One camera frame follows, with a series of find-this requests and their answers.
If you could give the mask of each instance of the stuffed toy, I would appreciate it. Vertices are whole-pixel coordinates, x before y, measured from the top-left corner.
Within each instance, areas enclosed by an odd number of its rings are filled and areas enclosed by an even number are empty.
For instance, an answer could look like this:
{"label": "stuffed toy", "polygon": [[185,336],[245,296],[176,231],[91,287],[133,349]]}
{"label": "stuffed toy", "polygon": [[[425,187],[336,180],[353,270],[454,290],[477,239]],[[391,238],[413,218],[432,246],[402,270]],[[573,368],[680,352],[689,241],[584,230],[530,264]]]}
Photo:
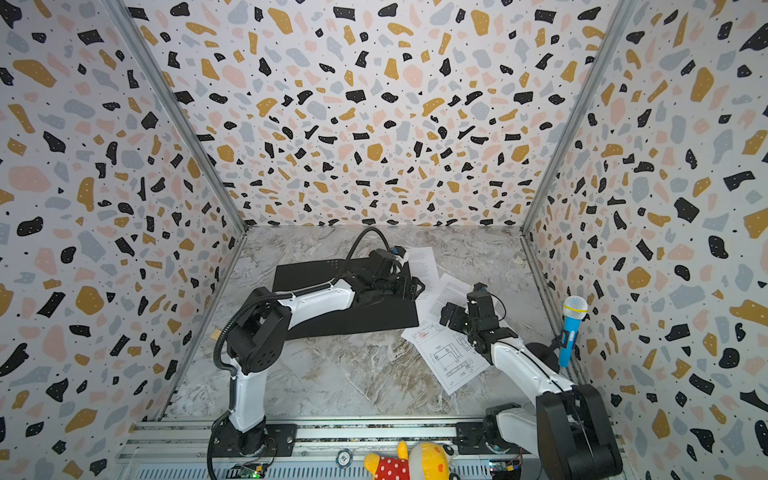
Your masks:
{"label": "stuffed toy", "polygon": [[400,442],[397,456],[390,458],[369,453],[364,465],[373,480],[461,480],[448,470],[448,463],[455,456],[450,445],[417,443],[408,455],[406,443]]}

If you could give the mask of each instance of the marble floor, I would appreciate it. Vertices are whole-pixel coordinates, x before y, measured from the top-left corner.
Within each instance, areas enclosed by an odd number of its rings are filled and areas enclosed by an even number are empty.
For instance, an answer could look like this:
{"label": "marble floor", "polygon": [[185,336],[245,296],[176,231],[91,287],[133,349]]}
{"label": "marble floor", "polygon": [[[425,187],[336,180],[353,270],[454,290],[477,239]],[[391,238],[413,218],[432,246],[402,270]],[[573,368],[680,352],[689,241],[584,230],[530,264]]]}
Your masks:
{"label": "marble floor", "polygon": [[[518,229],[380,227],[391,245],[432,247],[440,273],[483,282],[509,309],[507,321],[526,342],[548,343],[552,332]],[[166,417],[212,417],[227,407],[228,378],[214,367],[210,338],[251,290],[271,288],[283,263],[343,258],[361,227],[254,227],[223,291],[200,347]],[[380,247],[367,235],[356,257]],[[266,383],[267,415],[478,415],[489,406],[526,403],[493,366],[446,395],[402,330],[290,340]]]}

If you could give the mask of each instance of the blue microphone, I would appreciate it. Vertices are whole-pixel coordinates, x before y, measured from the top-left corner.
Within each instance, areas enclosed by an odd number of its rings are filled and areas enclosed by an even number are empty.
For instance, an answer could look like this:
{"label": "blue microphone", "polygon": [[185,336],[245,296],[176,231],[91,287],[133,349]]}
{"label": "blue microphone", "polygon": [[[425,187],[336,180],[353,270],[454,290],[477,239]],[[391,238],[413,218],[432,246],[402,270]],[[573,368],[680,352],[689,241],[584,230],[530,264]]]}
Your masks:
{"label": "blue microphone", "polygon": [[571,354],[576,341],[576,333],[581,325],[581,320],[587,315],[587,300],[580,296],[569,296],[563,303],[563,314],[565,315],[565,325],[563,326],[562,337],[560,338],[560,358],[558,365],[561,368],[567,368],[571,361]]}

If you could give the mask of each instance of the metal corner post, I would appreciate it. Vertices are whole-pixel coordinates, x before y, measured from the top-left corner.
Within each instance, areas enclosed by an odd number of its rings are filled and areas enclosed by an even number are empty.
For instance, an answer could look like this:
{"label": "metal corner post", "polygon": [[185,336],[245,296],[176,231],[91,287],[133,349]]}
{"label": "metal corner post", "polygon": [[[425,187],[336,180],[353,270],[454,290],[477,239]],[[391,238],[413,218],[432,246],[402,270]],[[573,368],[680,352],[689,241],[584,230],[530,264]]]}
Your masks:
{"label": "metal corner post", "polygon": [[136,60],[139,67],[141,67],[141,70],[154,90],[154,93],[165,108],[168,116],[170,116],[176,129],[178,129],[182,140],[187,144],[190,150],[192,150],[192,155],[198,159],[197,164],[205,173],[208,184],[221,202],[221,207],[229,215],[238,234],[242,237],[245,234],[247,227],[240,217],[240,212],[237,210],[237,206],[235,206],[235,203],[232,201],[227,189],[224,188],[216,169],[208,161],[208,153],[206,153],[203,145],[197,139],[197,135],[184,117],[181,107],[179,107],[178,102],[176,102],[174,93],[165,82],[162,70],[154,60],[154,56],[149,51],[149,47],[144,43],[144,39],[141,37],[138,28],[128,14],[128,9],[123,0],[101,0],[101,3],[107,9],[107,13],[114,23],[114,26],[120,32],[120,35],[125,40],[134,60]]}

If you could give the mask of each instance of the terrazzo patterned wall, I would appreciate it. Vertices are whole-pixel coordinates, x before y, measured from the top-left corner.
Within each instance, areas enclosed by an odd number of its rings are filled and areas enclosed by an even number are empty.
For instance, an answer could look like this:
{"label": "terrazzo patterned wall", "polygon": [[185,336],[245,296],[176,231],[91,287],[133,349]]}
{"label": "terrazzo patterned wall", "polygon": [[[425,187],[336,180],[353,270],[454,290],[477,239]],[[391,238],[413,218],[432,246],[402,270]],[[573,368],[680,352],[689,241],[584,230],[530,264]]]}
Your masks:
{"label": "terrazzo patterned wall", "polygon": [[128,2],[259,225],[519,223],[615,3]]}
{"label": "terrazzo patterned wall", "polygon": [[0,478],[106,478],[235,230],[100,3],[0,15]]}
{"label": "terrazzo patterned wall", "polygon": [[530,232],[640,478],[768,478],[766,20],[639,2]]}

